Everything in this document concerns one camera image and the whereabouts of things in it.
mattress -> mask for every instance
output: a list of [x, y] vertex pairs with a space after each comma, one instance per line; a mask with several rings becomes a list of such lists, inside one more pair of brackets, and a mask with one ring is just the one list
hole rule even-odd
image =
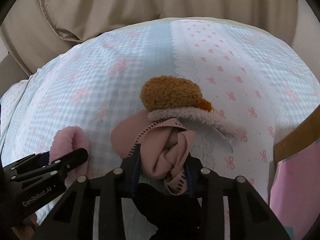
[[[197, 135], [193, 156], [221, 176], [245, 176], [268, 202], [273, 145], [319, 105], [320, 85], [285, 42], [212, 19], [167, 19], [104, 33], [13, 85], [0, 100], [3, 165], [48, 151], [57, 130], [77, 125], [91, 143], [87, 176], [106, 174], [121, 164], [111, 130], [143, 109], [140, 89], [159, 75], [197, 83], [215, 114], [246, 128], [231, 152], [211, 129], [184, 122]], [[37, 212], [40, 221], [54, 203]], [[123, 200], [123, 215], [128, 239], [149, 239], [156, 230], [131, 200]], [[227, 205], [225, 221], [228, 239]]]

black cloth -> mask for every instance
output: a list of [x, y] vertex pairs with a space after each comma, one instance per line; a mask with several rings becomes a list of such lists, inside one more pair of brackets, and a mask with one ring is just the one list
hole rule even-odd
[[198, 239], [201, 206], [189, 195], [167, 196], [152, 186], [140, 183], [132, 198], [139, 212], [158, 227], [150, 240]]

beige fabric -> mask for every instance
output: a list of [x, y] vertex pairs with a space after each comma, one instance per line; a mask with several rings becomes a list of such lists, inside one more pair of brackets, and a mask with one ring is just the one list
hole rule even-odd
[[63, 41], [53, 32], [39, 0], [17, 0], [0, 30], [8, 51], [28, 76], [78, 44]]
[[253, 25], [290, 44], [297, 0], [18, 0], [1, 31], [18, 63], [35, 72], [99, 33], [154, 19], [194, 16]]
[[132, 25], [128, 25], [125, 27], [121, 27], [118, 30], [129, 30], [132, 28], [138, 28], [138, 27], [142, 27], [142, 26], [148, 26], [151, 24], [157, 24], [157, 23], [169, 23], [172, 21], [177, 21], [177, 20], [184, 20], [184, 19], [190, 19], [190, 20], [197, 20], [197, 21], [212, 21], [212, 22], [218, 22], [218, 23], [223, 23], [223, 24], [228, 24], [228, 25], [233, 25], [233, 26], [239, 26], [239, 27], [244, 27], [244, 28], [250, 28], [252, 30], [256, 30], [258, 32], [264, 33], [266, 35], [271, 35], [270, 33], [268, 33], [265, 30], [262, 30], [258, 27], [252, 26], [252, 25], [247, 25], [244, 23], [240, 23], [240, 22], [236, 22], [236, 21], [232, 21], [232, 20], [226, 20], [226, 19], [218, 19], [218, 18], [213, 18], [213, 17], [168, 17], [168, 18], [163, 18], [163, 19], [158, 19], [158, 20], [152, 20], [152, 21], [148, 21], [148, 22], [143, 22], [143, 23], [136, 23], [136, 24], [132, 24]]
[[13, 84], [23, 79], [28, 79], [28, 76], [10, 54], [0, 62], [0, 77], [0, 97], [2, 97]]

